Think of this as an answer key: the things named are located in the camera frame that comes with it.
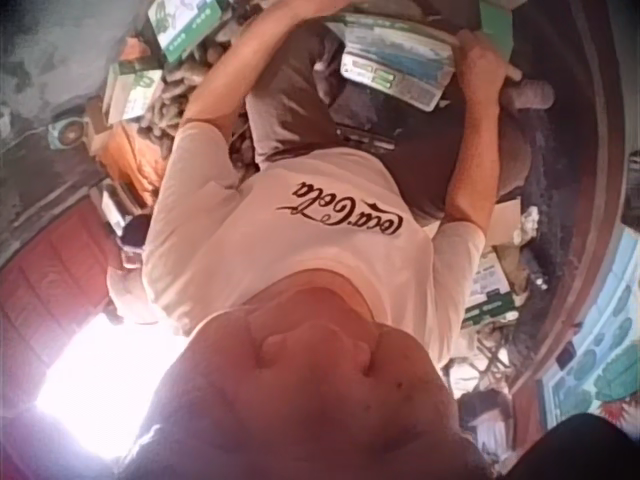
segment wall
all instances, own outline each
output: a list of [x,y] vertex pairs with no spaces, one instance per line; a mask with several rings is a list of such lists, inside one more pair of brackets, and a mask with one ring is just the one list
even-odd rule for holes
[[545,424],[596,413],[640,438],[640,241],[626,229],[605,284],[573,339],[576,356],[542,378]]
[[150,0],[10,0],[0,13],[0,268],[104,174],[45,127],[103,90]]
[[51,151],[43,134],[5,152],[0,161],[0,268],[103,177],[83,145]]
[[0,28],[0,105],[13,141],[102,89],[149,0],[9,0]]

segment green box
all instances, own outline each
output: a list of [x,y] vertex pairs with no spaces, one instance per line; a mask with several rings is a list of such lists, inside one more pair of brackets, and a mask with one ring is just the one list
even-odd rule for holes
[[162,86],[162,69],[152,57],[111,66],[103,111],[109,125],[144,114]]
[[480,257],[478,271],[467,302],[462,328],[477,327],[516,309],[507,277],[496,253],[487,250]]
[[216,0],[156,0],[149,20],[170,63],[191,51],[219,24]]

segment concrete wall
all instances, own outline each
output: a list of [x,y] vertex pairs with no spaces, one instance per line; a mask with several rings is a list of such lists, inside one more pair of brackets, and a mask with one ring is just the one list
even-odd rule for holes
[[0,13],[0,266],[103,177],[44,127],[101,93],[151,0],[10,0]]
[[3,6],[0,104],[10,109],[11,137],[99,91],[149,3],[10,0]]

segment red door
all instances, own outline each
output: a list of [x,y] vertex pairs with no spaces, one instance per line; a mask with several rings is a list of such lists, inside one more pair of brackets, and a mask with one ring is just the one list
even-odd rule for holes
[[108,298],[118,249],[91,201],[77,203],[0,271],[2,409],[32,403],[47,368]]

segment white t-shirt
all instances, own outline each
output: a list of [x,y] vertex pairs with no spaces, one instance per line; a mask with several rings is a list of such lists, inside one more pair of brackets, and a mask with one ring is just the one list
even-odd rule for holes
[[412,334],[435,364],[448,360],[484,248],[479,228],[447,224],[432,240],[384,166],[348,148],[282,160],[238,183],[214,127],[179,132],[143,267],[167,317],[192,331],[288,275],[326,269],[355,285],[375,321]]

